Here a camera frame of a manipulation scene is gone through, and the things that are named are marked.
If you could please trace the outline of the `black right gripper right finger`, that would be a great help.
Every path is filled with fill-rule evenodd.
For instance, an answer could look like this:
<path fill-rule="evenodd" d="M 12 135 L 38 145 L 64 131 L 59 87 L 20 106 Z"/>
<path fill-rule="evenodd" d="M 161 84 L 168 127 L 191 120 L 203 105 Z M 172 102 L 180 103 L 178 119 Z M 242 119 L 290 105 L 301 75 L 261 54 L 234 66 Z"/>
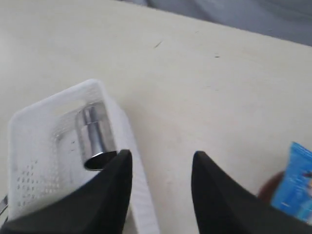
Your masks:
<path fill-rule="evenodd" d="M 310 234 L 312 227 L 262 202 L 204 151 L 193 157 L 192 200 L 201 234 Z"/>

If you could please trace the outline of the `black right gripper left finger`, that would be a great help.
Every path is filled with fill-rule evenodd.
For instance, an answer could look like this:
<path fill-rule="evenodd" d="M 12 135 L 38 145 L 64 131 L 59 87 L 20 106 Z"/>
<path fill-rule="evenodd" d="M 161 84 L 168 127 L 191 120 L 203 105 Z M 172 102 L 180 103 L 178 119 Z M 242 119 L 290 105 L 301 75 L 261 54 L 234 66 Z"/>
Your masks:
<path fill-rule="evenodd" d="M 129 150 L 121 150 L 85 185 L 56 203 L 4 224 L 6 234 L 120 234 L 133 178 Z"/>

